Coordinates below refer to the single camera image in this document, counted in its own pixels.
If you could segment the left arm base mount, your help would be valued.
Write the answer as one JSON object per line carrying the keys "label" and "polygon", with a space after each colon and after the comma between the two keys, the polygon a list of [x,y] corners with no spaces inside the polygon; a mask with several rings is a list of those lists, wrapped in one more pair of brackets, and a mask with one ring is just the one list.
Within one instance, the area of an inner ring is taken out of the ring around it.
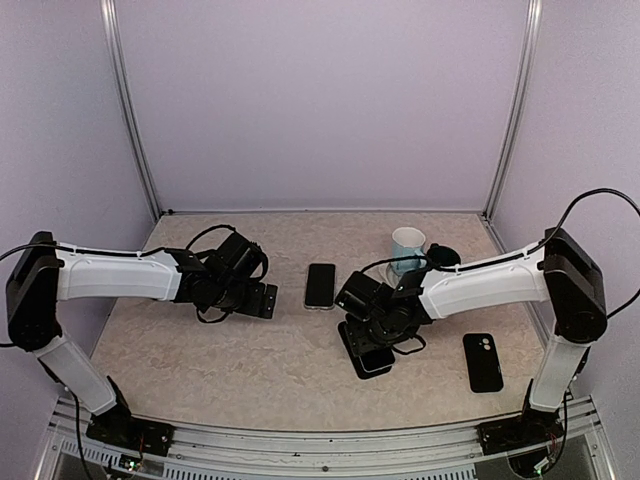
{"label": "left arm base mount", "polygon": [[86,436],[141,454],[166,457],[174,432],[171,424],[135,417],[126,404],[117,403],[105,413],[91,415]]}

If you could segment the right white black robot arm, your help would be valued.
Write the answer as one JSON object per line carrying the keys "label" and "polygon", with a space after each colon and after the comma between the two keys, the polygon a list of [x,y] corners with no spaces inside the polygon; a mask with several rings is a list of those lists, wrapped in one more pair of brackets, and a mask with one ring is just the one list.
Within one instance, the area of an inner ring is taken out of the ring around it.
{"label": "right white black robot arm", "polygon": [[520,302],[550,302],[554,333],[511,433],[535,442],[551,424],[565,390],[591,345],[606,331],[602,272],[562,228],[520,250],[469,264],[443,265],[432,254],[390,286],[365,269],[353,272],[336,296],[346,314],[340,323],[352,358],[390,349],[419,328],[462,312]]}

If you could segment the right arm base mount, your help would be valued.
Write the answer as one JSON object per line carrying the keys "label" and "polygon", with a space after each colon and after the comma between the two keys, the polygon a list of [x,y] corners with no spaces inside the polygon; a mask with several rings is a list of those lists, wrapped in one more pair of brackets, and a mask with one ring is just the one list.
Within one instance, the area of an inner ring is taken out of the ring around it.
{"label": "right arm base mount", "polygon": [[558,413],[538,411],[483,422],[478,425],[477,431],[484,455],[517,450],[564,435]]}

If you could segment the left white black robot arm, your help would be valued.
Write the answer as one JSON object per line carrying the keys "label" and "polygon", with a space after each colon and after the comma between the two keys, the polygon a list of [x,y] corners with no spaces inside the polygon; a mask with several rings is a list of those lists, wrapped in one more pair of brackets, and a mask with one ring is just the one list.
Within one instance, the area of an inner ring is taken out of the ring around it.
{"label": "left white black robot arm", "polygon": [[159,247],[149,251],[81,248],[36,233],[25,245],[6,283],[8,336],[33,353],[121,445],[140,434],[137,418],[117,385],[102,375],[57,319],[61,301],[82,298],[143,298],[191,304],[199,322],[211,309],[269,320],[278,288],[264,283],[269,262],[261,247],[231,232],[213,249]]}

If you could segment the black phone case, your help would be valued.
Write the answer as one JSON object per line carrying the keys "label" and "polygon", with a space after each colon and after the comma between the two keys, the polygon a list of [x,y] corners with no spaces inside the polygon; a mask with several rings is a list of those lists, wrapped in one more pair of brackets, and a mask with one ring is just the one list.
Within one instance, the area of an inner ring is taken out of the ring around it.
{"label": "black phone case", "polygon": [[463,348],[473,393],[497,393],[504,388],[494,338],[488,333],[466,333]]}
{"label": "black phone case", "polygon": [[391,348],[385,348],[354,356],[351,360],[357,377],[368,380],[389,373],[395,363],[395,355]]}

